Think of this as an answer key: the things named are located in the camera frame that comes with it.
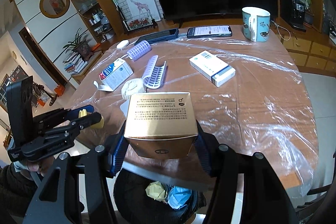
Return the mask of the person's left hand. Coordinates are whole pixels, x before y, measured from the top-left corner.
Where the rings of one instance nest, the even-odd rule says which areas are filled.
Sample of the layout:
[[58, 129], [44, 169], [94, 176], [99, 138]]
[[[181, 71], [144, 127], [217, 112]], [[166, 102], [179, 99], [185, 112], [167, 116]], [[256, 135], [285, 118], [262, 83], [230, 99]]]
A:
[[50, 156], [41, 161], [26, 161], [26, 166], [30, 172], [36, 172], [44, 177], [49, 171], [49, 168], [53, 165], [54, 159], [53, 156]]

